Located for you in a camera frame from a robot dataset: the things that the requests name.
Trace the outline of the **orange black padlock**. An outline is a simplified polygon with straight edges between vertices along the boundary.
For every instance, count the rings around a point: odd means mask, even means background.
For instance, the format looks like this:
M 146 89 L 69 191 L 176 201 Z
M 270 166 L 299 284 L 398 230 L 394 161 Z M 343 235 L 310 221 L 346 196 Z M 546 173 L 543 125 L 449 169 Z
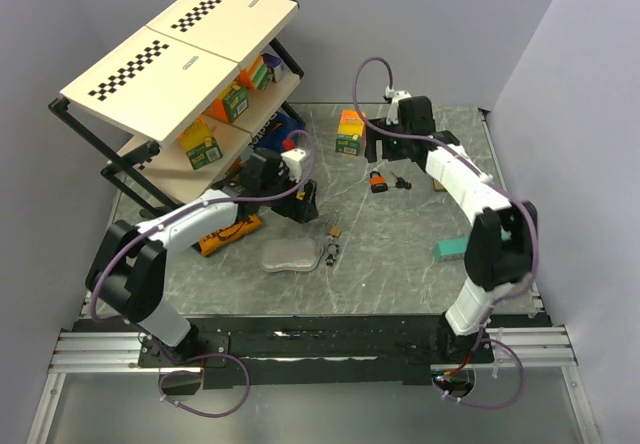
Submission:
M 386 179 L 378 171 L 371 171 L 369 173 L 369 185 L 371 192 L 374 194 L 388 190 Z

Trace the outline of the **small brass padlock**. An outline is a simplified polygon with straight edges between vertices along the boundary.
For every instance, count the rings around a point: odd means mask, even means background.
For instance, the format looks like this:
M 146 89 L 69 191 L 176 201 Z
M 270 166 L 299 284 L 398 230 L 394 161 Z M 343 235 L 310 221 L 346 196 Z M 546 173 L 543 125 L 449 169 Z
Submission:
M 330 239 L 338 239 L 342 233 L 342 228 L 339 224 L 340 212 L 332 210 L 327 218 L 328 236 Z

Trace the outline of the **grey figurine keychain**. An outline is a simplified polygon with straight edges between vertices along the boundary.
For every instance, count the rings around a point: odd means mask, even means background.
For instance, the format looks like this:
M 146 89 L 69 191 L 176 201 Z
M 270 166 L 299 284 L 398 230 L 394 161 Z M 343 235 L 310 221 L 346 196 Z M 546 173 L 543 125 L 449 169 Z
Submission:
M 337 243 L 331 243 L 327 246 L 327 256 L 325 258 L 325 264 L 332 267 L 340 253 L 340 246 Z

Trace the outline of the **black keys of orange padlock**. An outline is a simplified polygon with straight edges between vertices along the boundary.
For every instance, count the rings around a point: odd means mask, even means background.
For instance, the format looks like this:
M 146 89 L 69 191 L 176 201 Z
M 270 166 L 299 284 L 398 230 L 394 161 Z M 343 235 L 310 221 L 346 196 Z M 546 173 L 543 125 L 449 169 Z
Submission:
M 401 176 L 398 176 L 395 173 L 392 173 L 392 176 L 395 179 L 395 183 L 394 186 L 396 189 L 404 189 L 404 190 L 411 190 L 412 189 L 412 184 L 407 181 L 406 179 L 404 179 Z

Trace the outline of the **large brass padlock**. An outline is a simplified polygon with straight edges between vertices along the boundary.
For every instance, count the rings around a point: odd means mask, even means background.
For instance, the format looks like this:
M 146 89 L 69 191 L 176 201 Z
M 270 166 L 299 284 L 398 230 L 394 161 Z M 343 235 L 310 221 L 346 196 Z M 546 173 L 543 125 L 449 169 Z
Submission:
M 442 185 L 439 181 L 437 180 L 433 180 L 433 186 L 434 186 L 434 190 L 436 192 L 445 192 L 446 188 L 444 185 Z

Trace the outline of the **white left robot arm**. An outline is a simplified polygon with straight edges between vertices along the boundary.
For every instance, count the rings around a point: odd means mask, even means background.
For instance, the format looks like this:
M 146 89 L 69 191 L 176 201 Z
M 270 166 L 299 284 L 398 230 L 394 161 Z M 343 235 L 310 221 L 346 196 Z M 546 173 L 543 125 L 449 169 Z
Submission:
M 160 341 L 162 354 L 172 364 L 191 363 L 199 331 L 164 297 L 168 261 L 263 206 L 298 223 L 316 218 L 313 164 L 310 149 L 295 146 L 277 153 L 256 148 L 234 177 L 195 200 L 137 225 L 123 220 L 112 224 L 86 278 L 91 316 L 98 316 L 97 303 L 103 301 Z

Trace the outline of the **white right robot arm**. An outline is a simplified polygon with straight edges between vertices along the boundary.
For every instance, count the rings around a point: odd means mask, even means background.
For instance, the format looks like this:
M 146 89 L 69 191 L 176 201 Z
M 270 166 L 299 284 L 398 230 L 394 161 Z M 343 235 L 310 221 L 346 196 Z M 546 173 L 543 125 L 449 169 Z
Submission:
M 453 133 L 436 129 L 427 97 L 388 87 L 384 100 L 387 116 L 367 124 L 367 160 L 376 161 L 381 146 L 388 161 L 416 163 L 444 187 L 471 225 L 464 253 L 467 277 L 445 313 L 449 330 L 436 340 L 444 360 L 459 362 L 471 351 L 469 335 L 478 333 L 492 308 L 533 275 L 536 209 L 507 197 Z

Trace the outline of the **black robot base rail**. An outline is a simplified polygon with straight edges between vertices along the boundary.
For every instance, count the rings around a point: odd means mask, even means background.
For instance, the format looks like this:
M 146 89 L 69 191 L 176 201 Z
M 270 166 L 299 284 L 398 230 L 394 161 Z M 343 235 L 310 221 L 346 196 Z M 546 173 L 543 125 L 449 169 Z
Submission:
M 142 369 L 202 372 L 207 389 L 400 382 L 428 385 L 433 367 L 489 364 L 479 334 L 457 336 L 437 314 L 192 317 L 187 353 L 145 342 Z

